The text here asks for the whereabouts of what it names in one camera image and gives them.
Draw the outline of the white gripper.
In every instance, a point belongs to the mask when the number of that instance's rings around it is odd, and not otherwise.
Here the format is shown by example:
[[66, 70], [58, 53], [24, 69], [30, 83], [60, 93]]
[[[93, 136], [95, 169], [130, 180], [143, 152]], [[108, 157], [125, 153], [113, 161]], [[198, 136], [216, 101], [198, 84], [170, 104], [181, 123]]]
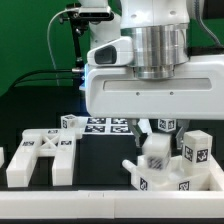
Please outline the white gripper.
[[143, 121], [179, 119], [176, 147], [190, 120], [224, 120], [224, 55], [194, 56], [164, 80], [141, 80], [129, 67], [93, 69], [86, 84], [86, 107], [93, 117], [129, 118], [129, 129], [141, 148], [147, 133]]

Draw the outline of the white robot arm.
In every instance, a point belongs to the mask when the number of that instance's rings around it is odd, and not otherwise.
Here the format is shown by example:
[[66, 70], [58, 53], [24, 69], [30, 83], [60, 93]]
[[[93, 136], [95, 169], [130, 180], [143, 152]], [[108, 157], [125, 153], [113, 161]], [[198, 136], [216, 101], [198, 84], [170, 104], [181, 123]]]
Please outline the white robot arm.
[[121, 0], [120, 36], [88, 52], [86, 108], [125, 118], [223, 120], [224, 54], [190, 57], [187, 0]]

